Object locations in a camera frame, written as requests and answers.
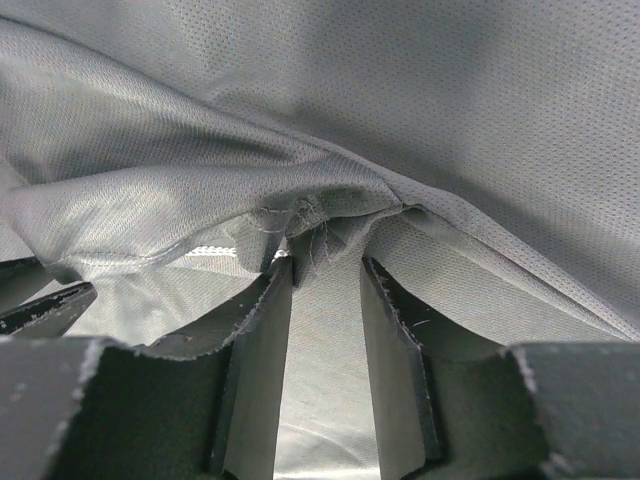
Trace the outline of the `dark grey t-shirt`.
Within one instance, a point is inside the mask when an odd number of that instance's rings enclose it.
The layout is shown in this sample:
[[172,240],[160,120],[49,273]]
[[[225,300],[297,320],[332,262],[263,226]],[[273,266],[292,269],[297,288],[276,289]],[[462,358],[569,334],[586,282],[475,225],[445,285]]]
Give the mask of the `dark grey t-shirt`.
[[510,344],[639,337],[635,1],[5,1],[1,256],[141,344],[300,268],[275,475],[376,479],[363,256]]

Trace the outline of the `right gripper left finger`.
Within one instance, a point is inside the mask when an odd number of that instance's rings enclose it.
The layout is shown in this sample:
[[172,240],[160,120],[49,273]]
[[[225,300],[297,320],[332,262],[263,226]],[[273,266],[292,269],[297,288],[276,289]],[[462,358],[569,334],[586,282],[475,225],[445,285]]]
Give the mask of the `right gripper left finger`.
[[292,262],[149,346],[1,334],[5,479],[269,479]]

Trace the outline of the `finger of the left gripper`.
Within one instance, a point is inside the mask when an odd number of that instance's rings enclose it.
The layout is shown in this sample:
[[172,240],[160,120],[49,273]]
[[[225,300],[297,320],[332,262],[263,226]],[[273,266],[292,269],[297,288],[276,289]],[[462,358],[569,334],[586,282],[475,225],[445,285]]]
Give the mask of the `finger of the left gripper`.
[[90,283],[29,300],[51,278],[35,257],[1,263],[1,334],[63,336],[97,298]]

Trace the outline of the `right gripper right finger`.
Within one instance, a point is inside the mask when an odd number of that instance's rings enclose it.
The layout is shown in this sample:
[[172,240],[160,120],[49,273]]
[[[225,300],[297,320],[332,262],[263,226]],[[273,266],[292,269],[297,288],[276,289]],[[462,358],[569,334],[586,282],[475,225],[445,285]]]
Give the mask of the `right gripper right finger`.
[[383,478],[638,477],[636,344],[502,346],[370,257],[360,293]]

